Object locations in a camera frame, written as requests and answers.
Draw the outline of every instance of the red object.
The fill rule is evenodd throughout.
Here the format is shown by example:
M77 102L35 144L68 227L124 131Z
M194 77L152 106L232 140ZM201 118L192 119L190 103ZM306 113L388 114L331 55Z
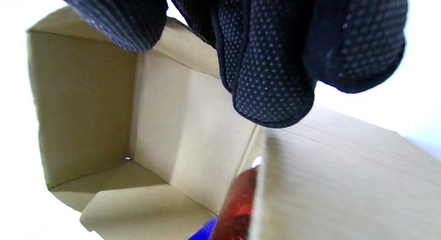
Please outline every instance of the red object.
M246 240L253 210L257 168L240 174L232 183L211 240Z

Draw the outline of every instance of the glove finger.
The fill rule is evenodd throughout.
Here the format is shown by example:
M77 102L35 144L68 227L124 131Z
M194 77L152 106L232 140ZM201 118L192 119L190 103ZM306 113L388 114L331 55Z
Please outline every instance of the glove finger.
M224 87L232 92L240 70L244 42L244 0L216 0L213 26L216 32L219 70Z
M314 82L302 65L304 36L314 0L251 0L244 16L247 47L237 86L235 109L265 127L288 127L314 103Z
M64 0L90 25L127 51L150 50L167 22L166 0Z
M304 64L346 93L387 80L404 53L408 0L316 0Z
M215 47L216 37L210 17L213 0L171 0L188 26L207 44Z

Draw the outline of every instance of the blue object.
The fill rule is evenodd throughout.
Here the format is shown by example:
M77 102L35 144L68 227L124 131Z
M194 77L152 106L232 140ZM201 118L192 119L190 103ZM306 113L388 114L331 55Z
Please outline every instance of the blue object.
M211 234L213 233L216 222L217 222L217 218L212 219L210 222L208 222L208 224L202 227L202 229L200 229L196 234L190 237L189 240L209 240Z

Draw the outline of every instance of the corrugated cardboard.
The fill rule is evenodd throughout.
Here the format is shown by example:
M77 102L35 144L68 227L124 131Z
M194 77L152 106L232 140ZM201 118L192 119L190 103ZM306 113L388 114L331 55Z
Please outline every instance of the corrugated cardboard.
M48 189L106 240L188 239L264 149L253 240L441 237L432 157L318 106L266 135L233 110L216 51L173 19L135 54L65 8L28 46Z

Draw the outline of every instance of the black glove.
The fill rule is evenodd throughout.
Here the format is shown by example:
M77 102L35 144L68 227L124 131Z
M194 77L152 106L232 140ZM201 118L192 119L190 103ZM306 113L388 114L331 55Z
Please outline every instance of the black glove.
M128 51L161 37L166 0L65 0ZM236 111L265 127L300 121L316 81L346 93L389 78L403 57L407 0L172 0L215 47Z

